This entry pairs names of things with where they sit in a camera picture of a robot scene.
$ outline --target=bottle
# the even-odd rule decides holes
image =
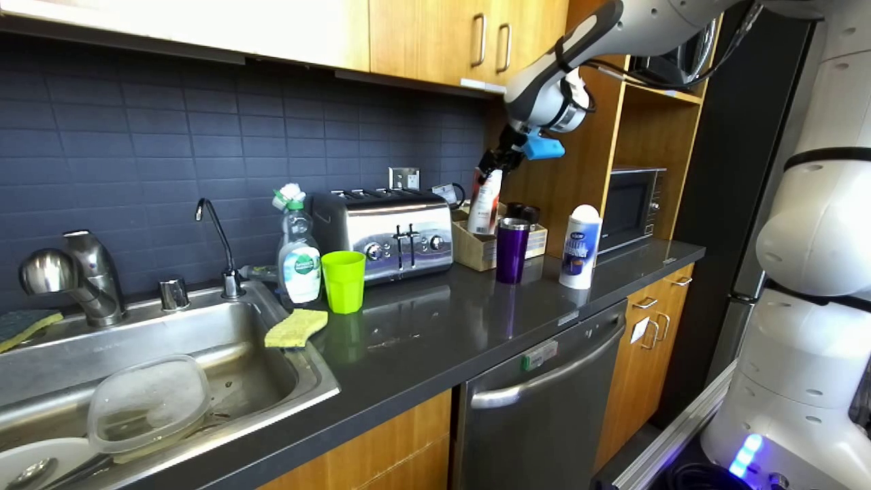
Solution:
[[[497,230],[494,214],[497,214],[498,193],[502,193],[502,170],[494,170],[484,185],[480,189],[480,196],[472,204],[472,214],[469,214],[472,235],[494,235]]]
[[[601,215],[590,204],[575,208],[566,227],[562,287],[590,290],[599,257]]]
[[[283,185],[273,196],[273,208],[283,214],[279,248],[280,290],[295,305],[313,302],[321,295],[321,253],[310,235],[302,189],[298,182]]]

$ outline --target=stainless steel sink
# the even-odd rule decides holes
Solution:
[[[137,482],[337,396],[313,346],[265,350],[265,332],[280,320],[286,310],[257,282],[241,302],[209,290],[190,292],[181,313],[164,313],[162,302],[129,305],[129,320],[100,332],[68,320],[35,346],[0,355],[0,452],[87,435],[87,404],[107,375],[178,356],[197,361],[209,381],[205,427],[145,457],[115,457],[87,487]]]

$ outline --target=cabinet door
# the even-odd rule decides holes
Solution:
[[[452,393],[442,393],[273,480],[265,490],[448,487],[449,427]]]
[[[566,34],[569,0],[505,0],[497,5],[494,83],[510,86]]]
[[[371,71],[458,86],[490,64],[484,0],[371,0]]]
[[[122,46],[162,50],[151,43],[156,39],[234,54],[369,68],[369,0],[20,0],[0,4],[0,12],[143,39]]]
[[[650,321],[658,305],[658,283],[650,283],[626,302],[626,332],[619,350],[619,365],[611,381],[607,415],[596,456],[601,469],[656,412],[653,373],[658,326]]]
[[[693,283],[693,264],[668,276],[663,283],[663,309],[656,310],[663,335],[656,340],[656,361],[653,361],[653,375],[650,385],[656,386],[656,404],[653,412],[658,412],[658,401],[663,401],[663,386],[665,378],[669,373],[669,362],[673,362],[673,351],[675,351],[675,337],[678,337],[678,326],[682,326],[682,313],[684,313],[684,302],[686,302],[686,292]]]
[[[371,71],[510,86],[566,31],[569,0],[371,0]]]
[[[626,302],[626,332],[611,385],[596,469],[658,412],[693,271],[688,264],[635,292]]]

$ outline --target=cabinet handle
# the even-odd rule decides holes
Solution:
[[[512,385],[512,386],[505,386],[505,390],[490,390],[490,393],[475,393],[469,405],[472,405],[475,412],[506,410],[506,405],[520,404],[524,396],[537,393],[537,390],[541,390],[541,386],[548,386],[548,385],[552,385],[552,381],[562,381],[562,378],[571,375],[575,370],[590,365],[590,362],[599,361],[614,343],[620,340],[620,335],[624,335],[624,316],[619,316],[619,320],[614,320],[614,321],[619,325],[619,329],[616,329],[601,346],[596,346],[596,351],[590,351],[590,355],[586,355],[586,356],[580,356],[580,361],[575,361],[575,362],[569,362],[569,365],[563,365],[563,369],[548,370],[548,373],[541,373],[541,375],[537,375],[537,378],[531,378],[531,381]]]
[[[656,343],[663,343],[663,340],[669,340],[669,335],[673,335],[673,316],[669,313],[665,313],[665,310],[656,310],[656,316],[663,320],[663,329],[665,329],[665,335],[663,337],[656,337]]]
[[[648,329],[653,326],[653,335],[645,332],[645,337],[637,343],[644,351],[653,351],[658,343],[658,321],[650,316]]]
[[[686,287],[693,287],[693,279],[682,279],[673,287],[686,290]]]
[[[502,35],[502,42],[505,42],[505,54],[502,54],[502,65],[497,68],[497,75],[506,75],[510,68],[512,68],[512,26],[506,22],[506,26],[502,26],[498,27],[498,35]]]
[[[484,34],[488,34],[488,18],[484,15],[475,15],[472,18],[472,27],[476,34],[476,50],[475,50],[475,60],[472,68],[484,65]]]
[[[650,310],[650,309],[656,309],[656,305],[658,305],[658,297],[645,297],[645,301],[635,302],[631,309],[637,309],[637,310]]]

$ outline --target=faucet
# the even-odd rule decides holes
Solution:
[[[241,301],[241,292],[243,292],[243,276],[238,271],[238,260],[234,260],[234,248],[228,245],[226,239],[226,231],[222,227],[222,219],[215,214],[215,204],[209,200],[198,200],[197,201],[197,209],[193,209],[193,222],[205,222],[209,215],[209,222],[215,223],[218,230],[218,237],[222,237],[222,245],[223,245],[223,260],[226,260],[226,273],[223,273],[223,297],[226,301]]]
[[[35,250],[20,279],[28,295],[71,295],[92,326],[111,326],[125,316],[110,250],[84,230],[68,231],[66,250]]]

